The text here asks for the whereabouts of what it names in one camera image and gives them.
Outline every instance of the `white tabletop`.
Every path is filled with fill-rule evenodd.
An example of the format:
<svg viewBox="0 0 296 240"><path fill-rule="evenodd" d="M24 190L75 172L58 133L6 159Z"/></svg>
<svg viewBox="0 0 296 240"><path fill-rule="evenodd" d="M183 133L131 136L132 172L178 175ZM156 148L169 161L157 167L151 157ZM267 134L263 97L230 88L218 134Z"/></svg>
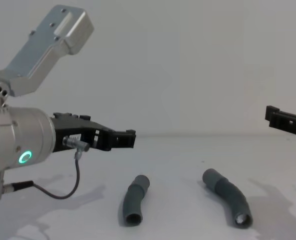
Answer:
<svg viewBox="0 0 296 240"><path fill-rule="evenodd" d="M72 151L6 172L53 193L75 181ZM254 224L231 226L229 209L202 183L214 168L247 196ZM134 149L92 150L76 194L55 200L35 188L0 201L0 240L296 240L296 136L147 137ZM120 206L139 174L150 179L143 222L124 227Z"/></svg>

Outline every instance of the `cable connector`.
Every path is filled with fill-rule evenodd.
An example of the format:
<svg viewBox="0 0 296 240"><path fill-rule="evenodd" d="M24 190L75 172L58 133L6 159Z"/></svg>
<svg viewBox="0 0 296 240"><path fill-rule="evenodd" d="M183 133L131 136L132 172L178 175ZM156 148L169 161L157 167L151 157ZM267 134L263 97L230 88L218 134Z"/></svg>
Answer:
<svg viewBox="0 0 296 240"><path fill-rule="evenodd" d="M78 149L81 152L87 152L90 149L90 144L69 136L63 138L62 144L69 148Z"/></svg>

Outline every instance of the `black cable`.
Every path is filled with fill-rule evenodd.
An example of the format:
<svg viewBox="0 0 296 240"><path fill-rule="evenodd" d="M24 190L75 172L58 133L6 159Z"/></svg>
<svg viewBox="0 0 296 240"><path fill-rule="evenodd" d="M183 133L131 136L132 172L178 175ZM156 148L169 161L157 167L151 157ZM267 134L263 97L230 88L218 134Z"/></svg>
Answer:
<svg viewBox="0 0 296 240"><path fill-rule="evenodd" d="M67 194L65 196L57 196L57 195L54 195L54 194L48 192L46 189L44 189L43 187L41 187L35 183L33 183L33 186L36 189L39 189L40 191L42 191L43 193L47 194L49 197L52 197L54 199L63 200L63 199L67 199L67 198L71 197L76 192L78 185L79 185L79 181L80 181L79 161L75 160L75 164L76 164L76 171L77 171L77 179L76 179L76 183L74 185L73 190L69 194Z"/></svg>

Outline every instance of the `white wall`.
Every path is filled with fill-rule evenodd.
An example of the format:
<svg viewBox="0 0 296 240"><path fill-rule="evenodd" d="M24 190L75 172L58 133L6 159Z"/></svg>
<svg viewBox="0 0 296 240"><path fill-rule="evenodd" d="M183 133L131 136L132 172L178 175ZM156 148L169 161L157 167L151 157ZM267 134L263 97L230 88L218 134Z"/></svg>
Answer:
<svg viewBox="0 0 296 240"><path fill-rule="evenodd" d="M12 105L149 135L276 133L266 105L296 113L296 0L0 0L0 69L56 4L95 32Z"/></svg>

